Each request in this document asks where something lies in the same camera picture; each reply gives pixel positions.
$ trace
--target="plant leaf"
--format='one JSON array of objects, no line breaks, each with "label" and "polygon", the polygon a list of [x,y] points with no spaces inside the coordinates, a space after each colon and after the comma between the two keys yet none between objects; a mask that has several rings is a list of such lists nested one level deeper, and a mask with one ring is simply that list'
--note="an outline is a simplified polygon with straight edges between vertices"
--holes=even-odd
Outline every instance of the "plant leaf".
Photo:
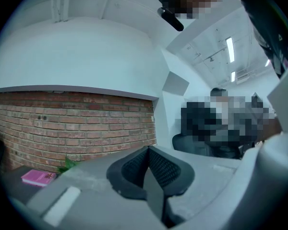
[{"label": "plant leaf", "polygon": [[65,157],[65,167],[70,169],[72,168],[74,165],[74,162],[71,161],[69,158],[67,158],[67,156]]},{"label": "plant leaf", "polygon": [[57,167],[57,170],[58,170],[59,173],[64,173],[64,172],[68,171],[68,168],[66,168],[66,167]]}]

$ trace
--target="book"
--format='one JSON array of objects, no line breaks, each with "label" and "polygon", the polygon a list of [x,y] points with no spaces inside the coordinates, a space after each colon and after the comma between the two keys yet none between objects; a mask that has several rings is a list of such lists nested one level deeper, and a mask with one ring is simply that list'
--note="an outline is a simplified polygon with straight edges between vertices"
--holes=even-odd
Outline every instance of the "book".
[{"label": "book", "polygon": [[24,183],[43,187],[51,183],[56,176],[57,174],[53,172],[30,170],[21,179]]}]

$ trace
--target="desk surface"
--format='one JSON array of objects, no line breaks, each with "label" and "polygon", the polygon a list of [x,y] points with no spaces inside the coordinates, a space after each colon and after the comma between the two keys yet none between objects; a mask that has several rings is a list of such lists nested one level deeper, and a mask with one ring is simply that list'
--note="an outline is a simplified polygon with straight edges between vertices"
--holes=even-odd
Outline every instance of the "desk surface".
[{"label": "desk surface", "polygon": [[26,204],[39,190],[40,186],[25,184],[21,177],[33,168],[21,166],[13,171],[2,175],[1,182],[8,196],[16,198],[23,204]]}]

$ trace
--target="fluorescent light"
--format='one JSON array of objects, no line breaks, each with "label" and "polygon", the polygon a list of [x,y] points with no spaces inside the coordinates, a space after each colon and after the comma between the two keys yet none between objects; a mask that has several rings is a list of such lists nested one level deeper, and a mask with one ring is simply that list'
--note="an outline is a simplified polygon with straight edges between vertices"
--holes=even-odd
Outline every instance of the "fluorescent light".
[{"label": "fluorescent light", "polygon": [[231,73],[231,81],[234,82],[234,81],[235,81],[235,78],[236,78],[236,72],[233,71],[233,72]]},{"label": "fluorescent light", "polygon": [[227,47],[228,47],[228,51],[229,51],[229,59],[230,62],[235,61],[235,53],[234,53],[234,45],[232,43],[232,38],[228,38],[226,39],[226,43],[227,43]]}]

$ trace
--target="white ceiling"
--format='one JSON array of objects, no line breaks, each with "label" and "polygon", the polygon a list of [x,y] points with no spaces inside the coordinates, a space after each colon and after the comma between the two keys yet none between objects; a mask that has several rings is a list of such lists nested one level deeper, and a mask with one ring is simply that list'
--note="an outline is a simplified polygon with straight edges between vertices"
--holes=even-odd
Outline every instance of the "white ceiling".
[{"label": "white ceiling", "polygon": [[[235,61],[230,63],[226,39],[232,37]],[[231,85],[230,76],[253,78],[264,71],[267,57],[253,34],[251,21],[241,7],[191,40],[178,55],[189,62],[212,86]]]},{"label": "white ceiling", "polygon": [[[136,28],[191,64],[212,87],[232,84],[229,79],[232,71],[244,70],[248,77],[254,77],[269,70],[270,66],[264,67],[267,58],[239,1],[224,0],[219,10],[212,9],[208,17],[184,22],[188,28],[182,33],[158,16],[160,5],[158,0],[70,0],[68,16],[102,17]],[[50,0],[25,0],[7,26],[6,34],[51,18]],[[226,45],[228,37],[234,42],[232,63]]]}]

